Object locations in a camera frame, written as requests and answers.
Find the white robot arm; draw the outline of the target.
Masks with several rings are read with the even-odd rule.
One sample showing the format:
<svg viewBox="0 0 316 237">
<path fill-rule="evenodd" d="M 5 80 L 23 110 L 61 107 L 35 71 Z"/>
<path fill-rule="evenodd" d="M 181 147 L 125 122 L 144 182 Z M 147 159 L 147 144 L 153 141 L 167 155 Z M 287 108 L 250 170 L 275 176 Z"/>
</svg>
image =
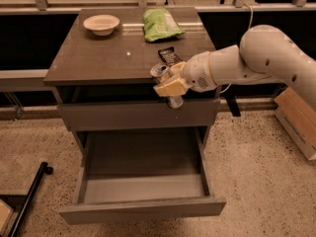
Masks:
<svg viewBox="0 0 316 237">
<path fill-rule="evenodd" d="M 183 96 L 189 90 L 201 93 L 226 84 L 277 80 L 316 109 L 316 60 L 269 25 L 249 29 L 239 44 L 196 54 L 172 66 L 170 73 L 154 87 L 161 97 Z"/>
</svg>

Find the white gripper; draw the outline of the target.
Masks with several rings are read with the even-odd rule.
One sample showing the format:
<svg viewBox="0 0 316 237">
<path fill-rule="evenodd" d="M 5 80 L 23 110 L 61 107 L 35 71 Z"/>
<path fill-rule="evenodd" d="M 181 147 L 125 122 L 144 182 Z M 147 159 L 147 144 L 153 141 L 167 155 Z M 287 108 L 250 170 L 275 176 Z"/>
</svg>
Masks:
<svg viewBox="0 0 316 237">
<path fill-rule="evenodd" d="M 160 97 L 183 96 L 190 88 L 200 93 L 217 88 L 211 71 L 209 51 L 194 55 L 187 62 L 172 65 L 170 72 L 175 76 L 154 87 Z"/>
</svg>

